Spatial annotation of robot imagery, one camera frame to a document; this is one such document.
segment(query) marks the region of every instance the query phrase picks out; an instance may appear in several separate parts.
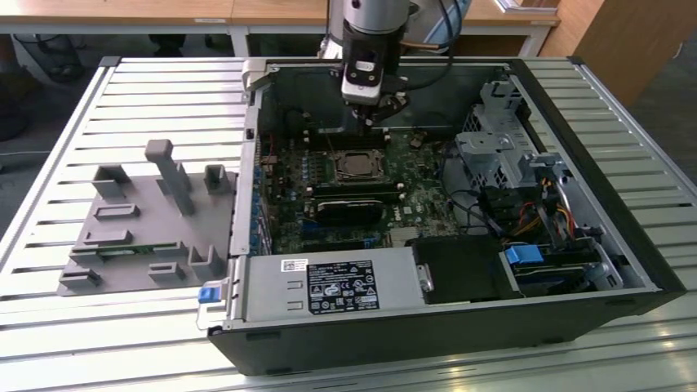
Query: white desk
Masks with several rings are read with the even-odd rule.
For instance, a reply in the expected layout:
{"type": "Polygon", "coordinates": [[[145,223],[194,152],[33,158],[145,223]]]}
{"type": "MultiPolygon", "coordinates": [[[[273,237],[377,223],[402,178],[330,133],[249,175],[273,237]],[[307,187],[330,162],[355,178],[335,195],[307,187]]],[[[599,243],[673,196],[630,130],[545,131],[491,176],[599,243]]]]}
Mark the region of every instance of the white desk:
{"type": "MultiPolygon", "coordinates": [[[[242,376],[195,328],[195,287],[54,295],[99,163],[153,173],[142,150],[166,134],[189,173],[238,167],[241,59],[122,59],[97,69],[0,241],[0,390],[686,390],[697,381],[697,190],[585,67],[526,64],[689,294],[566,344],[242,376]],[[113,99],[133,94],[141,106],[113,99]],[[675,214],[675,205],[691,207],[675,214]]],[[[553,150],[549,129],[533,126],[553,150]]]]}

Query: metal bracket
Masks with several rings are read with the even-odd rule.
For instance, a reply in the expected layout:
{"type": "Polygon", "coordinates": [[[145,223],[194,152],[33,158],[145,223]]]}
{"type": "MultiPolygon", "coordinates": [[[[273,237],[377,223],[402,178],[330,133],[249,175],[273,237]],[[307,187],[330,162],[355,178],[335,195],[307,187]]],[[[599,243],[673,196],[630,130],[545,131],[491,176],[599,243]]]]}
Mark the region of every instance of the metal bracket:
{"type": "Polygon", "coordinates": [[[263,59],[251,58],[245,60],[241,65],[241,86],[243,91],[253,91],[265,86],[270,82],[267,74],[263,59]]]}

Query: power supply label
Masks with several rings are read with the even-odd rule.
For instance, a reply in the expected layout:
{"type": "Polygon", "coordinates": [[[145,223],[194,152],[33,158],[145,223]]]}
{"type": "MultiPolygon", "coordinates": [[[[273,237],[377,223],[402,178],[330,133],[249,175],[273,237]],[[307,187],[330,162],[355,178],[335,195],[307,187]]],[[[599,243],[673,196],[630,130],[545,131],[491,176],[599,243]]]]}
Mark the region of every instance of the power supply label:
{"type": "Polygon", "coordinates": [[[307,264],[306,295],[311,314],[379,309],[371,261],[307,264]]]}

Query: red wire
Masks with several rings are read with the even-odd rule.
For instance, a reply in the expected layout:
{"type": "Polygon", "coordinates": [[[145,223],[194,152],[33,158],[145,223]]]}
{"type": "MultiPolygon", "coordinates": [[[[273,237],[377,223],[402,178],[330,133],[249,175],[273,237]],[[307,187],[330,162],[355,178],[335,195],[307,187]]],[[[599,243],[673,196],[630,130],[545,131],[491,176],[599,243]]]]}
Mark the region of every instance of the red wire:
{"type": "Polygon", "coordinates": [[[525,214],[525,209],[531,205],[534,205],[534,203],[531,203],[531,202],[522,204],[521,211],[518,212],[518,216],[521,217],[521,219],[518,219],[518,226],[522,226],[522,218],[523,218],[522,215],[525,214]]]}

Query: barcode sticker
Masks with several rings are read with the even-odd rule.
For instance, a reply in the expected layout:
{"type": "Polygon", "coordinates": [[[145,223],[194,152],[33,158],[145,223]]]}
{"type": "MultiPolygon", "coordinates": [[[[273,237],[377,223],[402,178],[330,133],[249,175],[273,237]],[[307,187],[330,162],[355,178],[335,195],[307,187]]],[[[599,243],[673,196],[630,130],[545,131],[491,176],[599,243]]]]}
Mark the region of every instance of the barcode sticker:
{"type": "Polygon", "coordinates": [[[225,23],[225,19],[199,18],[193,19],[195,23],[225,23]]]}
{"type": "Polygon", "coordinates": [[[295,272],[306,270],[306,259],[281,260],[281,272],[295,272]]]}
{"type": "Polygon", "coordinates": [[[358,296],[355,298],[355,302],[359,302],[361,304],[366,304],[367,302],[377,302],[377,301],[378,301],[377,296],[358,296]]]}

